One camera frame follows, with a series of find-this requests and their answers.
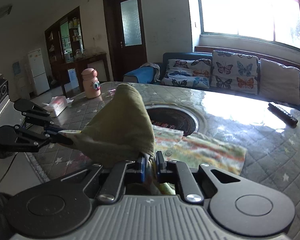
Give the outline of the white refrigerator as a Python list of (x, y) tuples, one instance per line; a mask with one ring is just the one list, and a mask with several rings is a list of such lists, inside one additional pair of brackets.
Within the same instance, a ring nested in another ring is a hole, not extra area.
[(50, 86), (47, 80), (42, 51), (41, 49), (34, 50), (29, 52), (27, 57), (34, 93), (35, 95), (43, 94), (50, 89)]

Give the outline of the white tissue box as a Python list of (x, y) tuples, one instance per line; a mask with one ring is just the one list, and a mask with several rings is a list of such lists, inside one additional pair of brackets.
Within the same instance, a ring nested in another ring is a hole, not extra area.
[(52, 118), (56, 118), (66, 107), (71, 107), (73, 101), (73, 99), (66, 98), (65, 96), (55, 96), (49, 103), (43, 103), (43, 109), (49, 112)]

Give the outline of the beige plain cushion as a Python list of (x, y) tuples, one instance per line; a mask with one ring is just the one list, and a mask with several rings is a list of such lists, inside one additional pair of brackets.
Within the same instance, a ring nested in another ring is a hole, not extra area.
[(259, 95), (274, 101), (300, 105), (300, 70), (260, 59)]

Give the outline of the window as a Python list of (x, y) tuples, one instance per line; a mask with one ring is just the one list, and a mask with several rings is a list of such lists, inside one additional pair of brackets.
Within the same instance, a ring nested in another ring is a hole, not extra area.
[(199, 0), (203, 35), (247, 38), (300, 51), (300, 0)]

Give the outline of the dark wooden cabinet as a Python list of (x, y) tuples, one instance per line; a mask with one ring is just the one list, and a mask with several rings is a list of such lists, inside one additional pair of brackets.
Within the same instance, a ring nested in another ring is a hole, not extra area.
[(65, 85), (70, 83), (70, 69), (75, 70), (81, 92), (83, 91), (81, 72), (91, 63), (101, 61), (106, 81), (110, 81), (107, 54), (104, 51), (89, 54), (84, 46), (79, 7), (47, 28), (44, 34), (52, 76), (61, 86), (64, 96), (67, 95)]

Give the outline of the dark blue sofa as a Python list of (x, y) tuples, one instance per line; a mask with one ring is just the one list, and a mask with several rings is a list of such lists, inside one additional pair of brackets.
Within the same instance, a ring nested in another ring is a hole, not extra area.
[(147, 62), (126, 73), (123, 80), (287, 103), (300, 111), (300, 70), (254, 55), (221, 50), (165, 53), (162, 63)]

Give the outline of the black remote control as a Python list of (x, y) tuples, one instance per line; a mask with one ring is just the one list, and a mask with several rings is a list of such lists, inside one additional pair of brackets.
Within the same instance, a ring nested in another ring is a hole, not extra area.
[(290, 127), (295, 127), (298, 124), (298, 120), (292, 116), (290, 113), (279, 107), (273, 102), (268, 103), (268, 109), (277, 116), (280, 120), (282, 120), (285, 124)]

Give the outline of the round black induction cooktop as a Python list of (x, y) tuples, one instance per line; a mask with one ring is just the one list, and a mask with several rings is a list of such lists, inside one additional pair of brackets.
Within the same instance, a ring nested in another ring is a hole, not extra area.
[(153, 125), (183, 131), (184, 136), (198, 131), (199, 120), (189, 110), (167, 104), (146, 106)]

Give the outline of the dark wooden door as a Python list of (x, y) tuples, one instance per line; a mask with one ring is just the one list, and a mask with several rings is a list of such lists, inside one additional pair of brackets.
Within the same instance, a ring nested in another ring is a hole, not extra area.
[(147, 62), (141, 0), (103, 0), (113, 78)]

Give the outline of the colourful patterned child garment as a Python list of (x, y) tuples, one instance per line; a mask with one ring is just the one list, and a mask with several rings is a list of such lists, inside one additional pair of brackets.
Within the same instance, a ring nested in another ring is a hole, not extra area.
[(173, 195), (169, 183), (155, 175), (155, 153), (165, 160), (178, 160), (189, 167), (202, 163), (239, 175), (247, 149), (202, 133), (184, 136), (183, 131), (153, 126), (140, 93), (131, 85), (118, 85), (114, 97), (82, 130), (63, 130), (72, 140), (70, 148), (81, 151), (93, 162), (112, 168), (123, 160), (146, 158), (146, 179), (142, 187), (151, 194)]

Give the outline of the lying butterfly print cushion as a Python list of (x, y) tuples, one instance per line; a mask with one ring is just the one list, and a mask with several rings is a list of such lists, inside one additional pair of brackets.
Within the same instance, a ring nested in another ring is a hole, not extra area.
[(209, 89), (212, 62), (208, 59), (169, 59), (162, 85)]

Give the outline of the pink cartoon thermos bottle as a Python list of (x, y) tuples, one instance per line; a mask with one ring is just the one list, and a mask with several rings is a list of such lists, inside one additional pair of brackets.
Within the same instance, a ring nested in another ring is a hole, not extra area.
[(93, 99), (101, 95), (101, 84), (97, 78), (97, 70), (87, 68), (81, 73), (83, 78), (83, 87), (88, 99)]

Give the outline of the upright butterfly print cushion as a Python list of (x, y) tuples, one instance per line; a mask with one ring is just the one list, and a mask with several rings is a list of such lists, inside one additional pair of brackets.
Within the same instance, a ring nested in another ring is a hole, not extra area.
[(211, 86), (247, 94), (258, 94), (258, 58), (253, 55), (214, 50)]

